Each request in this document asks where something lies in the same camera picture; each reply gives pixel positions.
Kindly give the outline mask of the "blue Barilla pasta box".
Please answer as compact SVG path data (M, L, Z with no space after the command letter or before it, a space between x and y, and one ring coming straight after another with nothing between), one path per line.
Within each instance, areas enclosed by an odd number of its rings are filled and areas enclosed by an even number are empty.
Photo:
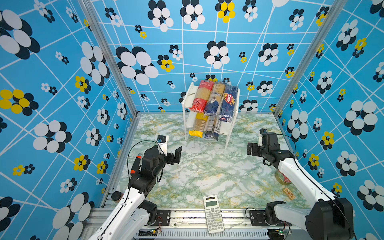
M238 90L239 88L237 86L226 85L219 113L220 121L227 123L232 122L237 103Z

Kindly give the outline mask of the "blue clear spaghetti bag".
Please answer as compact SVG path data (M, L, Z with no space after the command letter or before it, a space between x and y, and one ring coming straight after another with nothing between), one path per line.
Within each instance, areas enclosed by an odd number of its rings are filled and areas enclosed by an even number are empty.
M210 97L204 109L204 114L208 116L215 115L218 111L219 105L223 99L226 84L223 82L217 82L214 84Z

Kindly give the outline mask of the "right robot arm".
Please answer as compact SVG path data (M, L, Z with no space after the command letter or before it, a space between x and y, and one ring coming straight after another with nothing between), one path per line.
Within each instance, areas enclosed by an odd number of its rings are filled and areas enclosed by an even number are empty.
M265 218L270 225L287 222L305 230L313 240L356 239L353 206L324 188L289 150L282 150L276 133L260 130L258 143L247 144L247 155L261 157L285 175L307 200L310 209L292 208L284 201L270 202Z

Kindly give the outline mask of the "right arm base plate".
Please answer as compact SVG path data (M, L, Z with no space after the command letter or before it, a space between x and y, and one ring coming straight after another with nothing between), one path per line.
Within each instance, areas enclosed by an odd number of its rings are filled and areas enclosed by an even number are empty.
M270 224L267 222L265 211L260 210L247 210L246 217L251 221L252 227L288 228L289 226L292 226L292 224L282 221Z

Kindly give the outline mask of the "yellow pasta bag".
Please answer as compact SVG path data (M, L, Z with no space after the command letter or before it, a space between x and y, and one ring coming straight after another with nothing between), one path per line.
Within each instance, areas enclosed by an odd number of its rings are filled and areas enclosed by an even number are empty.
M205 131L205 126L208 120L208 115L205 115L204 113L197 113L194 126L193 128L189 131L189 135L192 137L198 137L202 138L203 133Z

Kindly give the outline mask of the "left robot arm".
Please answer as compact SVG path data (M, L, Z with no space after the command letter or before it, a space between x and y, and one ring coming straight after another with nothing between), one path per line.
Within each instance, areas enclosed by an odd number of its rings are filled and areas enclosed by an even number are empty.
M146 200L158 183L166 165L179 164L182 147L167 153L157 145L137 156L131 178L121 200L90 240L132 240L142 227L156 219L157 205Z

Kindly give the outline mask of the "clear grey spaghetti bag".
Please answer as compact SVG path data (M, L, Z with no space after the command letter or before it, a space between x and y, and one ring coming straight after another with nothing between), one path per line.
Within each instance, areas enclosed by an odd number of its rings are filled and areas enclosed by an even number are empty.
M203 138L206 140L218 141L220 136L220 128L220 118L217 115L209 116Z

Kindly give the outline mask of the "red spaghetti bag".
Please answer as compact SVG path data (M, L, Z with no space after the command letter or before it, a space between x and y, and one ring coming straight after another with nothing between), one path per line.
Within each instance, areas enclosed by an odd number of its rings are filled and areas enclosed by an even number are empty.
M214 82L209 80L201 80L195 98L193 100L190 111L196 113L203 113L206 107L207 101L210 97L211 91L213 89Z

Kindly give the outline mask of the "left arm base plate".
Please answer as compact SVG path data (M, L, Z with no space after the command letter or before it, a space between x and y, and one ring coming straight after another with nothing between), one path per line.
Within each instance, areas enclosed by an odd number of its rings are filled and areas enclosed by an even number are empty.
M129 227L164 227L170 225L171 211L157 210L149 213L145 209L137 209L131 216Z

